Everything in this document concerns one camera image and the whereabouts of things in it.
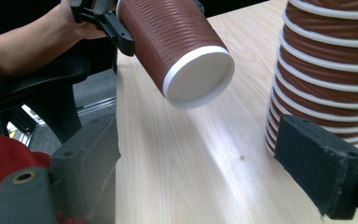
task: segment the wooden table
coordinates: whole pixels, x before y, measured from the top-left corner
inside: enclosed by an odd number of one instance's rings
[[[358,223],[321,216],[264,145],[287,0],[209,19],[236,71],[193,110],[172,107],[135,57],[119,55],[117,223]]]

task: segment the cup stack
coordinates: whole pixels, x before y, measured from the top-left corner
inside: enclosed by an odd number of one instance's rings
[[[282,114],[309,119],[358,147],[358,0],[290,0],[283,20],[267,149],[274,153]]]

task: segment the gray carpet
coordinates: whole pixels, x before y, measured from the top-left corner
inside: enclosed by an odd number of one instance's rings
[[[114,100],[116,98],[116,81],[116,74],[109,69],[74,85],[76,106],[79,108],[79,117],[83,125],[100,116],[116,113],[116,101]],[[105,99],[109,99],[108,105],[96,104]],[[60,145],[61,143],[47,125],[38,125],[28,147],[32,151],[51,154]]]

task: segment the brown paper cup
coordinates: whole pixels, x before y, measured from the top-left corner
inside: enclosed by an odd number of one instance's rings
[[[234,61],[194,0],[120,0],[117,16],[133,37],[135,55],[172,105],[205,105],[232,79]]]

